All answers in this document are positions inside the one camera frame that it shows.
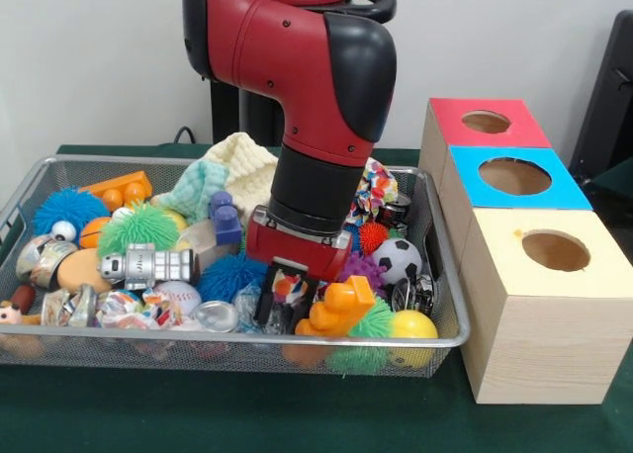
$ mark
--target stacked wooden boxes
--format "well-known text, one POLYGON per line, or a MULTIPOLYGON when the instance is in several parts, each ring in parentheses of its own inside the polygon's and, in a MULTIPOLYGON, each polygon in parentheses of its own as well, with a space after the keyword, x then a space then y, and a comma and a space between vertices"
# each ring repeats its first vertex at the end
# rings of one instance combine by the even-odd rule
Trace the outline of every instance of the stacked wooden boxes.
POLYGON ((633 268, 521 101, 431 99, 433 178, 481 404, 599 404, 633 334, 633 268))

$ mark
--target wire basket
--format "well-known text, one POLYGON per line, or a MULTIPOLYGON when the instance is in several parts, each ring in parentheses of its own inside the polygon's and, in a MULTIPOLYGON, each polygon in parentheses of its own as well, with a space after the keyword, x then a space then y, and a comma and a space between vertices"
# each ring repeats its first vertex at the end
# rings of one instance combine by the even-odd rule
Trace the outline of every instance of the wire basket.
MULTIPOLYGON (((0 283, 3 299, 20 285, 16 259, 33 237, 36 209, 54 191, 87 186, 144 170, 154 193, 171 190, 191 160, 107 156, 53 156, 38 163, 0 214, 0 283)), ((436 282, 432 319, 438 339, 321 338, 295 335, 216 334, 205 331, 74 328, 0 324, 0 364, 65 367, 375 374, 431 377, 452 347, 463 344, 470 326, 449 246, 446 227, 430 177, 416 168, 390 167, 399 189, 411 197, 408 238, 427 252, 436 282), (331 362, 300 366, 286 360, 288 349, 337 352, 356 362, 341 371, 331 362), (398 357, 369 372, 374 359, 398 357)), ((39 313, 45 291, 38 290, 32 313, 39 313)))

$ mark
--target silver robot toy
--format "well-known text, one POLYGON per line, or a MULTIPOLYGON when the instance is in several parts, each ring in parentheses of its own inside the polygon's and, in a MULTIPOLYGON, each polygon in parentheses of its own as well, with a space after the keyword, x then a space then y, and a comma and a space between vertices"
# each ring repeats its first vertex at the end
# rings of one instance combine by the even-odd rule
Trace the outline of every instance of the silver robot toy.
POLYGON ((199 275, 193 250, 156 251, 153 243, 131 243, 126 255, 106 255, 99 270, 112 284, 125 280, 126 290, 152 288, 156 281, 195 283, 199 275))

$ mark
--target green table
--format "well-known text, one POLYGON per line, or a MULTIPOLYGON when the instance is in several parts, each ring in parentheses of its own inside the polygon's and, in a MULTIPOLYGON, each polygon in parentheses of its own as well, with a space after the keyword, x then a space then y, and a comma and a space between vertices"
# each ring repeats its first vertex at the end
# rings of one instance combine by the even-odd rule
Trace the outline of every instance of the green table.
MULTIPOLYGON (((60 152, 198 157, 198 145, 60 152)), ((417 152, 376 150, 389 164, 417 152)), ((602 406, 477 406, 459 350, 430 380, 1 367, 0 452, 633 451, 633 351, 602 406)))

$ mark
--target white knit cloth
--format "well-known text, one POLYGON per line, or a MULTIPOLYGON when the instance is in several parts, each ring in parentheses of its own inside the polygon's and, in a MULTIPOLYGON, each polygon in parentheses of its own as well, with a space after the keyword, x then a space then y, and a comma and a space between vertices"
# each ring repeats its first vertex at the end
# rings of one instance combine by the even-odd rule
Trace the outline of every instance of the white knit cloth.
POLYGON ((270 188, 277 168, 277 157, 259 146, 248 134, 239 132, 212 146, 202 159, 228 168, 226 190, 244 225, 255 206, 268 205, 270 188))

